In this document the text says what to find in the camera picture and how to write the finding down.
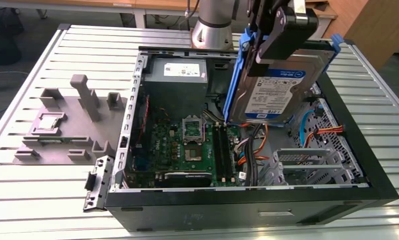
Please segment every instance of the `metal bracket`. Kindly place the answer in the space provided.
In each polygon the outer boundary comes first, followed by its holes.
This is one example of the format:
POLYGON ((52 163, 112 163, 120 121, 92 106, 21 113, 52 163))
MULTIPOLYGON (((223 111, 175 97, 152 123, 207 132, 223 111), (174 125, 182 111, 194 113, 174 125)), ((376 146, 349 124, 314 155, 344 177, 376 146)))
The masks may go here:
POLYGON ((107 189, 110 186, 114 158, 103 156, 96 159, 92 172, 88 172, 84 189, 88 191, 84 198, 83 212, 107 211, 104 208, 107 189))

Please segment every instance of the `gray 3d printed part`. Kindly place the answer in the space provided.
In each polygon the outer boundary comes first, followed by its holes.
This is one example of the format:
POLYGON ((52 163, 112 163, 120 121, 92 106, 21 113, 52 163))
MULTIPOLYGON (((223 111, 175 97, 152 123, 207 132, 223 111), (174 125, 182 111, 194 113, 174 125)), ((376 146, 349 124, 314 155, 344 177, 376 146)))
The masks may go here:
POLYGON ((89 91, 87 86, 87 77, 85 75, 73 74, 69 80, 69 85, 77 90, 83 107, 85 108, 87 114, 92 122, 99 121, 99 113, 96 109, 97 105, 97 98, 95 95, 93 90, 89 91))
POLYGON ((89 99, 96 102, 88 104, 99 112, 100 120, 91 121, 79 97, 63 96, 53 88, 44 89, 41 96, 44 108, 32 121, 31 135, 23 137, 13 163, 88 165, 103 155, 114 155, 126 98, 116 93, 107 97, 92 94, 89 99))

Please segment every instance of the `hard drive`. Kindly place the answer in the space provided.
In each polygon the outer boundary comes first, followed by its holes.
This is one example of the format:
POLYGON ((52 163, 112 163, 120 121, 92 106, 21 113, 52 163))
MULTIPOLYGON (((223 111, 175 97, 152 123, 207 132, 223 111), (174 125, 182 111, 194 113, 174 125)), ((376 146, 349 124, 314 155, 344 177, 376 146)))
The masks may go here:
POLYGON ((230 83, 230 87, 235 87, 226 98, 226 121, 234 124, 285 123, 333 54, 329 50, 298 49, 286 60, 271 61, 263 76, 251 77, 243 71, 230 83))

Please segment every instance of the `motherboard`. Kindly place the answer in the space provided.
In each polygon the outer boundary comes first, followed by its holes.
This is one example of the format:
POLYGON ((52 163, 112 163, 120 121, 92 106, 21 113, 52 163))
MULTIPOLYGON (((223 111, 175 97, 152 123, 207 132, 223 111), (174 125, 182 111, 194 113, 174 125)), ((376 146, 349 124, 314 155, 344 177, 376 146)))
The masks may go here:
POLYGON ((164 173, 209 174, 210 186, 233 187, 234 178, 231 151, 239 141, 237 126, 211 124, 156 123, 152 125, 147 153, 134 160, 136 188, 158 188, 158 179, 164 173), (186 142, 184 135, 202 136, 202 141, 186 142))

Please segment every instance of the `floor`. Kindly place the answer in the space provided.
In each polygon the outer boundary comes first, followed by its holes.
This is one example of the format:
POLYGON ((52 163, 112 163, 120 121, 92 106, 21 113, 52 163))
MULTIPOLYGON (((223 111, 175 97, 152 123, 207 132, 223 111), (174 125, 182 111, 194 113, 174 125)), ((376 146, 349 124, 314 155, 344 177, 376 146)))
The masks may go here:
MULTIPOLYGON (((9 66, 0 66, 0 72, 29 72, 60 23, 112 27, 122 26, 120 17, 116 13, 48 10, 47 19, 41 20, 39 19, 35 10, 21 9, 19 18, 24 26, 24 32, 15 37, 15 41, 21 50, 23 57, 17 63, 9 66)), ((156 23, 156 20, 148 15, 147 27, 158 29, 170 27, 170 29, 178 29, 178 24, 174 24, 176 19, 178 17, 168 16, 164 19, 159 19, 160 23, 156 23)), ((195 21, 195 18, 190 20, 190 27, 194 27, 195 21)), ((243 26, 243 22, 235 21, 231 26, 233 32, 242 32, 243 26)), ((134 19, 130 22, 130 27, 135 27, 134 19)), ((388 60, 380 74, 399 96, 399 60, 396 56, 388 60)), ((23 84, 24 77, 25 76, 20 73, 0 74, 0 117, 2 115, 2 110, 6 108, 17 89, 23 84)))

